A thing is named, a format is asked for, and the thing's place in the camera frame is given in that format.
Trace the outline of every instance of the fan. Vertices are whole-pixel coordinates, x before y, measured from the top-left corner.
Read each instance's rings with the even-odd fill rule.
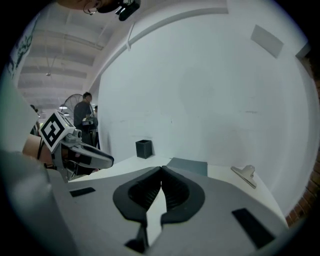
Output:
[[[72,124],[75,120],[75,106],[82,102],[83,96],[81,94],[73,94],[69,98],[67,98],[60,106],[60,112],[63,113],[69,120],[71,120]],[[91,115],[93,116],[94,110],[90,104]]]

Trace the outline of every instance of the gray mat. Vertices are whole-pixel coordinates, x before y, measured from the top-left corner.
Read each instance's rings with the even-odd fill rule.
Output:
[[[166,166],[182,169],[202,176],[208,176],[207,162],[192,161],[174,157]]]

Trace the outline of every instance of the man in dark shirt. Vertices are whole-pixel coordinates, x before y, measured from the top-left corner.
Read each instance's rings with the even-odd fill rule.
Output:
[[[92,95],[90,92],[86,92],[82,96],[83,100],[74,107],[73,111],[73,124],[76,129],[82,131],[82,142],[91,145],[90,133],[84,130],[82,121],[84,118],[89,118],[91,113],[90,102],[92,101]]]

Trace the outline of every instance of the red brick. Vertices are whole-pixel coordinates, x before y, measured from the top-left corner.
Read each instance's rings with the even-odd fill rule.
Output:
[[[301,208],[306,214],[310,212],[311,207],[303,197],[299,200],[298,204],[301,206]]]
[[[312,180],[315,184],[320,186],[320,174],[319,173],[317,173],[315,171],[311,172],[310,180]]]
[[[320,163],[319,162],[315,162],[313,170],[316,171],[318,174],[320,174]]]
[[[306,190],[303,194],[303,198],[309,203],[309,205],[312,207],[316,201],[316,198],[313,194],[310,193],[309,190]]]
[[[314,183],[312,180],[309,180],[308,185],[306,188],[313,194],[314,196],[317,196],[317,193],[320,191],[320,187]]]
[[[285,218],[285,220],[289,227],[293,224],[293,221],[291,220],[289,215]]]
[[[304,210],[302,209],[302,207],[301,207],[299,204],[297,204],[297,205],[294,207],[294,211],[295,211],[296,215],[298,215],[299,218],[301,218],[302,216],[305,215]]]
[[[293,222],[295,222],[298,219],[298,215],[294,210],[290,211],[289,216]]]

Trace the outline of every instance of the black rectangle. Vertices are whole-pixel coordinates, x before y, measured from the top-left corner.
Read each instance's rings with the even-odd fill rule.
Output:
[[[275,239],[247,209],[234,210],[232,214],[243,227],[257,249],[264,247]]]
[[[152,156],[152,141],[151,140],[140,140],[135,143],[136,156],[138,158],[147,159]]]
[[[83,196],[85,194],[89,194],[94,191],[96,190],[93,187],[86,187],[86,188],[70,191],[70,194],[73,198],[75,198],[75,197]]]

